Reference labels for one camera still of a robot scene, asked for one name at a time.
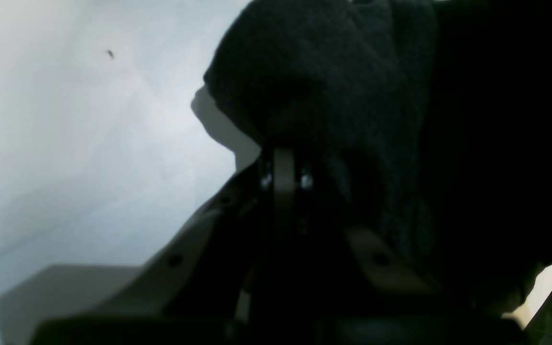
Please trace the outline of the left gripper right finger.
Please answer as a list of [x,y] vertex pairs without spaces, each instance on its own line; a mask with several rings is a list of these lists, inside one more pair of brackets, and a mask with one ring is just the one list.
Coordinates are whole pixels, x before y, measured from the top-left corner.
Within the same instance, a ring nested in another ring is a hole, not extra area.
[[297,239],[311,282],[313,345],[526,345],[511,320],[457,306],[370,229],[350,223],[314,168],[297,161]]

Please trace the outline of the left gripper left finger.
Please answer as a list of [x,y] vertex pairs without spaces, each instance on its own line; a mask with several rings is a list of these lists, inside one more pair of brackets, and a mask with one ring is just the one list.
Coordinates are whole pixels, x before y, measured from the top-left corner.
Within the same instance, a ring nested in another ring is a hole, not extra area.
[[290,229],[291,149],[264,149],[183,225],[138,277],[95,307],[42,323],[33,345],[230,345],[250,288]]

